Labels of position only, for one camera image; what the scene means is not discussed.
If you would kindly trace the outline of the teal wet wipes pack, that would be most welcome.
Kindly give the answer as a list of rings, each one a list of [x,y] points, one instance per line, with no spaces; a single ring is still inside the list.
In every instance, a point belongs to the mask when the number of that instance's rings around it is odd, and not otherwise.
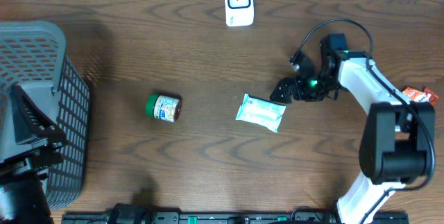
[[[237,121],[254,123],[277,132],[286,106],[244,94],[244,99],[236,115]]]

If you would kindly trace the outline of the grey plastic mesh basket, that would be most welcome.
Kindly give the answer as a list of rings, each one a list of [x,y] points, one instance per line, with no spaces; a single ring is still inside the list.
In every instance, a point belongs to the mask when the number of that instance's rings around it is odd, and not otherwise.
[[[43,190],[50,209],[74,202],[84,182],[91,94],[66,54],[66,39],[46,21],[1,23],[1,159],[33,148],[18,144],[12,125],[10,88],[22,86],[39,110],[66,134],[63,162],[46,170]]]

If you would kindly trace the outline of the orange tissue pack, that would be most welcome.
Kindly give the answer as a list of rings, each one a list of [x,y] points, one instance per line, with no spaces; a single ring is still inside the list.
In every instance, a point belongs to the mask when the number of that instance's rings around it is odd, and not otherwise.
[[[406,87],[402,93],[406,96],[408,96],[412,101],[418,102],[418,103],[424,103],[429,102],[429,99],[431,97],[430,94],[426,92],[422,92],[420,90],[414,89],[412,87]]]

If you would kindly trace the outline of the green lid jar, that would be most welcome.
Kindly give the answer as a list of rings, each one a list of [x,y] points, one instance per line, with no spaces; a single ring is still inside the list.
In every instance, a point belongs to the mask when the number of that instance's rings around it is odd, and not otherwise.
[[[145,114],[148,117],[168,122],[177,121],[182,102],[178,98],[170,96],[151,94],[145,106]]]

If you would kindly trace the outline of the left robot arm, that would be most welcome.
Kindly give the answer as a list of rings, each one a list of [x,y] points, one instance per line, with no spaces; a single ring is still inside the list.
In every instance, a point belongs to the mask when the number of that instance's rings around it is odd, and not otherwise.
[[[42,181],[57,151],[67,144],[65,132],[25,92],[13,85],[1,129],[1,222],[52,223]]]

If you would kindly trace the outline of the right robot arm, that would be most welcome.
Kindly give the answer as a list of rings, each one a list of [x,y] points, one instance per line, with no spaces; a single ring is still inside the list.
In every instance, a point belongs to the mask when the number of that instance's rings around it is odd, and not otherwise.
[[[400,92],[377,69],[367,51],[351,50],[343,33],[320,41],[321,70],[297,52],[290,63],[297,76],[283,78],[270,95],[276,103],[319,102],[330,92],[350,92],[366,113],[359,147],[360,174],[326,218],[331,223],[371,223],[396,192],[413,191],[419,177],[435,169],[435,111]]]

